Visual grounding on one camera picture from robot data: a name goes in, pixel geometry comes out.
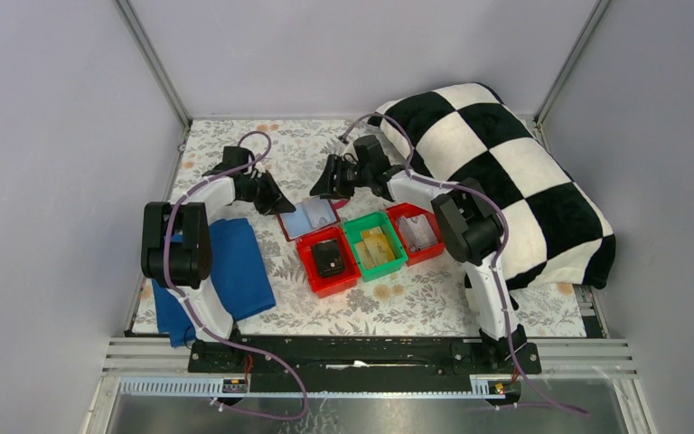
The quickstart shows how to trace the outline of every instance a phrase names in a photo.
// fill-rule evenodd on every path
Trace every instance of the yellow card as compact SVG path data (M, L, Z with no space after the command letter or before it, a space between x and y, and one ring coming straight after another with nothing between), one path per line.
M387 237L384 236L383 233L380 235L371 235L363 241L365 241L371 259L373 259L376 265L386 264L391 260L395 260L395 255L392 253Z
M355 250L358 252L358 259L361 260L361 264L363 264L365 269L372 269L376 267L376 264L373 262L373 259L371 259L369 250L364 241L355 243Z
M365 239L369 238L370 236L373 236L373 235L381 235L381 234L382 234L381 228L380 228L379 226L377 226L377 227L375 227L375 228L371 228L371 229L367 229L367 230L365 230L365 231L361 231L361 238L365 240Z

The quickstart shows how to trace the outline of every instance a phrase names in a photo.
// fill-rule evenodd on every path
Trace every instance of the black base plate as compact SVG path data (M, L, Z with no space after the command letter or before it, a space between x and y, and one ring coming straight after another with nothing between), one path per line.
M470 374L514 372L511 359L494 368L479 338L234 335L231 339L280 356L296 369L310 392L469 392ZM293 377L275 360L224 344L196 341L188 372L243 373L246 354L253 357L251 392L299 392ZM518 358L526 373L541 373L535 344L525 344ZM355 361L370 367L338 369Z

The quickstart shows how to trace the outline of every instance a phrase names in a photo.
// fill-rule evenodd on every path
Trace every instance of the black object in bin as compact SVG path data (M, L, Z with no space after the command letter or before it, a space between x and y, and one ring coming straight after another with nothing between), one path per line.
M336 240L321 241L313 245L313 257L318 275L322 278L336 276L344 271L344 260Z

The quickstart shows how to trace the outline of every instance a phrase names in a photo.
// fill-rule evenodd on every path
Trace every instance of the glass panel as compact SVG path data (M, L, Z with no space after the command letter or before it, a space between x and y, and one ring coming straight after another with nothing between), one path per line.
M541 387L553 398L592 412L592 419L560 410L518 409L468 411L490 405L481 400L450 399L311 399L309 414L299 421L280 422L224 411L202 398L120 396L112 420L113 433L211 433L217 432L531 432L600 433L626 432L613 387L603 380L552 380ZM524 391L521 402L537 402L535 393ZM293 414L301 401L246 399L244 408Z

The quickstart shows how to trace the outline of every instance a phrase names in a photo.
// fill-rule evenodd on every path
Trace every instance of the red plastic box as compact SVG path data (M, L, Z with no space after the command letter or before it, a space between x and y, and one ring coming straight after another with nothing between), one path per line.
M328 240L336 240L339 244L339 253L344 259L344 271L336 276L322 278L318 275L318 270L315 267L312 246L318 242ZM347 244L347 238L344 237L341 227L330 226L302 236L296 240L296 251L299 252L299 259L305 264L310 287L318 297L328 297L358 284L361 271L355 263L352 250L350 245Z
M429 222L429 225L432 226L432 231L435 233L438 243L432 247L427 247L426 249L412 252L408 248L406 241L403 240L403 235L400 234L398 219L400 217L413 217L420 214L424 214L427 217L427 221ZM395 232L398 233L400 242L403 243L403 249L405 249L406 253L408 254L408 262L406 262L406 264L408 264L409 267L414 264L418 264L422 260L434 258L435 256L442 254L445 250L443 237L440 235L440 228L437 227L437 220L435 220L435 215L433 213L422 210L421 208L410 203L401 203L395 206L390 206L387 209L387 215L389 216L389 221L392 222L392 227L395 228Z

